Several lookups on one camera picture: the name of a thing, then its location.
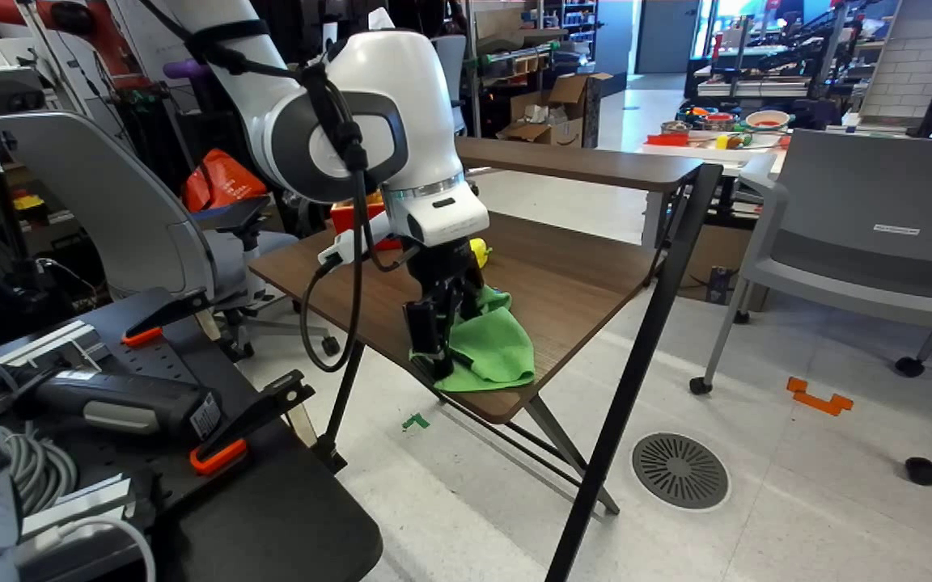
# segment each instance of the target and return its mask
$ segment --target metal frame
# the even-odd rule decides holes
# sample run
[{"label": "metal frame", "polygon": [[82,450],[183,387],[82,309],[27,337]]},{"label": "metal frame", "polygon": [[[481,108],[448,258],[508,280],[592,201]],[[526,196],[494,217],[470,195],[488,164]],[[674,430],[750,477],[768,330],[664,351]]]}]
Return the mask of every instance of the metal frame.
[{"label": "metal frame", "polygon": [[[664,262],[654,266],[657,270],[654,302],[648,309],[648,317],[639,321],[639,330],[635,337],[635,346],[631,346],[628,365],[621,371],[617,390],[616,390],[611,407],[608,407],[608,415],[603,421],[603,430],[599,430],[599,441],[595,441],[595,452],[589,460],[583,460],[583,452],[573,448],[573,441],[567,437],[567,430],[561,427],[553,410],[539,401],[539,395],[535,395],[535,401],[526,404],[526,415],[535,418],[535,424],[553,442],[526,434],[518,424],[504,424],[511,434],[525,437],[537,450],[542,450],[542,452],[555,456],[561,464],[573,467],[583,477],[580,481],[573,477],[567,477],[561,467],[548,464],[530,448],[525,448],[525,442],[511,441],[508,434],[500,434],[494,424],[488,424],[484,418],[477,418],[466,404],[460,404],[460,401],[452,401],[452,398],[447,398],[447,395],[430,387],[443,404],[457,407],[460,415],[466,415],[477,427],[490,430],[499,441],[504,441],[508,448],[514,448],[526,460],[539,464],[542,470],[549,470],[564,481],[580,486],[580,494],[573,499],[568,521],[564,528],[561,548],[555,548],[553,564],[548,568],[548,582],[561,582],[561,580],[568,575],[573,559],[576,559],[576,552],[583,548],[589,517],[592,517],[599,503],[605,504],[608,513],[621,511],[611,503],[611,494],[605,491],[605,478],[608,478],[611,460],[616,460],[616,452],[621,448],[625,427],[631,421],[631,407],[635,407],[635,401],[639,395],[639,385],[648,380],[648,369],[654,361],[659,333],[665,328],[674,299],[675,299],[675,291],[681,285],[681,274],[690,270],[690,255],[696,250],[696,238],[698,238],[698,230],[703,230],[706,212],[709,212],[709,204],[715,196],[718,182],[722,182],[722,164],[703,164],[698,173],[693,173],[681,182],[687,188],[675,188],[674,219],[669,219],[669,230],[665,230],[669,238],[664,244],[664,250],[669,250],[669,254],[665,254]],[[336,434],[338,434],[343,410],[347,410],[347,401],[349,401],[353,385],[356,385],[361,351],[366,346],[360,341],[353,341],[353,358],[343,369],[343,382],[338,382],[338,390],[336,390],[336,404],[333,404],[333,415],[331,415],[328,434],[312,448],[312,452],[323,464],[331,464],[331,470],[343,467],[343,460],[336,452]]]}]

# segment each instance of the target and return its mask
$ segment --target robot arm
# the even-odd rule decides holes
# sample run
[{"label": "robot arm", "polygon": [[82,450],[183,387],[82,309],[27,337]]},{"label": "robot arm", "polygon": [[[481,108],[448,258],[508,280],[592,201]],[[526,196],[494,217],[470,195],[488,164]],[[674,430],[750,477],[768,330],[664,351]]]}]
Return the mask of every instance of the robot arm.
[{"label": "robot arm", "polygon": [[[250,0],[157,0],[157,6],[193,37],[258,19]],[[289,67],[266,34],[216,44],[253,66]],[[250,151],[270,182],[318,204],[356,195],[303,85],[258,71],[233,76],[216,62],[211,67],[240,108]],[[425,37],[392,30],[349,37],[328,79],[361,133],[366,177],[384,195],[395,235],[448,245],[488,227],[488,212],[457,159],[443,67]]]}]

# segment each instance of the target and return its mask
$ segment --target floor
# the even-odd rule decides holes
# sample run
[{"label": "floor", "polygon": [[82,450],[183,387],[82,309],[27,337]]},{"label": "floor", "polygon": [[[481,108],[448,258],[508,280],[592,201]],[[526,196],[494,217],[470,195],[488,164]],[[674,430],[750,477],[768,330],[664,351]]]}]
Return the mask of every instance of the floor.
[{"label": "floor", "polygon": [[[637,147],[631,125],[659,124],[674,95],[617,97],[608,125],[616,150]],[[637,244],[639,195],[481,174],[490,212]],[[542,390],[573,441],[589,452],[616,390],[648,299],[631,302]],[[932,361],[915,382],[891,371],[921,330],[863,321],[772,299],[737,328],[712,398],[693,398],[722,309],[675,302],[657,361],[621,441],[608,491],[621,517],[595,517],[573,580],[580,582],[929,582],[932,490],[900,477],[908,452],[932,456]],[[306,415],[320,427],[336,380],[306,365],[293,317],[270,309],[256,325],[256,385],[303,369],[318,387]],[[568,511],[568,490],[508,452],[415,385],[401,369],[366,357],[361,382],[338,437],[349,467],[338,481],[384,535],[384,559],[370,582],[537,582]],[[825,418],[786,395],[786,380],[816,395],[846,395],[851,415]],[[722,456],[727,499],[712,511],[657,503],[631,477],[631,448],[648,434],[681,434]]]}]

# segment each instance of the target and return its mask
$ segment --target green cloth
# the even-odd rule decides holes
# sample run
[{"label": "green cloth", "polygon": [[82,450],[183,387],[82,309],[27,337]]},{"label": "green cloth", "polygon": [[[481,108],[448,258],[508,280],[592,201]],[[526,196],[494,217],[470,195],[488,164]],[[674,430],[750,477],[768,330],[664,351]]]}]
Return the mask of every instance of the green cloth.
[{"label": "green cloth", "polygon": [[481,287],[477,317],[448,330],[452,371],[432,387],[448,395],[514,390],[535,385],[535,343],[508,311],[508,296]]}]

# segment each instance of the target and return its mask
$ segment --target floor drain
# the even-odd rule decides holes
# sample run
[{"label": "floor drain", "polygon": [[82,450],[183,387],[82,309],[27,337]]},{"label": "floor drain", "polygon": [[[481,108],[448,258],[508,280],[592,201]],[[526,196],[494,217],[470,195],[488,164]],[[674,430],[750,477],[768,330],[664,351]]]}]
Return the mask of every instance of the floor drain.
[{"label": "floor drain", "polygon": [[631,467],[649,494],[675,507],[712,507],[727,494],[727,472],[718,456],[675,434],[645,437]]}]

